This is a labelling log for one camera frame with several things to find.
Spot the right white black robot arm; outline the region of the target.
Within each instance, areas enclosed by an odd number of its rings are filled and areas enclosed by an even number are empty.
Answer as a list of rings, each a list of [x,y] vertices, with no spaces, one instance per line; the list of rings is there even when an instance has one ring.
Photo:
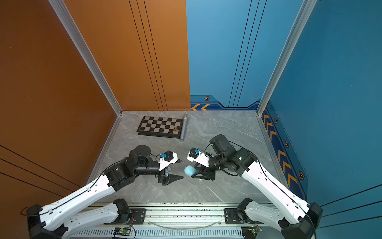
[[[315,239],[323,213],[317,203],[308,203],[269,173],[259,158],[250,150],[239,147],[219,134],[210,140],[214,154],[205,149],[192,148],[187,159],[195,166],[185,168],[185,173],[197,179],[214,181],[222,171],[230,176],[240,176],[260,190],[274,207],[260,205],[250,198],[237,207],[239,220],[248,224],[260,222],[281,232],[285,239]]]

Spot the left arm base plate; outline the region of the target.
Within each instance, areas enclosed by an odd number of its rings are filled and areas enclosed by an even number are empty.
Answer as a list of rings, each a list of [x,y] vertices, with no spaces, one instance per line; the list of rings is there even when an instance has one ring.
[[[129,212],[122,214],[119,219],[120,224],[125,225],[143,225],[146,217],[145,208],[133,208]]]

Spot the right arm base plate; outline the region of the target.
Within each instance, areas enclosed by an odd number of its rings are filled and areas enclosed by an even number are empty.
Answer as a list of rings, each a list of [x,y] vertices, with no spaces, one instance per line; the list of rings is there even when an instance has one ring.
[[[238,211],[237,208],[225,208],[224,209],[225,223],[227,225],[234,224],[251,224],[251,225],[262,225],[262,222],[252,221],[244,212]]]

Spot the blue earbud case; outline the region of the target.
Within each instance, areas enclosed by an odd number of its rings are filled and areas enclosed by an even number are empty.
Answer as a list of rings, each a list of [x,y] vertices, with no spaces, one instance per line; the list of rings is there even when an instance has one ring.
[[[187,176],[193,177],[193,175],[197,173],[197,170],[193,166],[188,165],[185,167],[184,172]]]

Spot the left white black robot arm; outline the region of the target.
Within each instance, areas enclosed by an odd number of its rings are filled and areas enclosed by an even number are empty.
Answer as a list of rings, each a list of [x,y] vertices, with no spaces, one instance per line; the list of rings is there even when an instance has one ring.
[[[124,199],[115,199],[104,207],[84,212],[92,203],[134,183],[140,175],[153,175],[163,186],[183,179],[169,174],[166,168],[179,163],[172,151],[151,157],[151,149],[139,145],[121,161],[113,163],[94,181],[72,194],[45,206],[35,204],[26,210],[29,236],[32,239],[67,239],[78,231],[101,224],[133,222],[133,214]]]

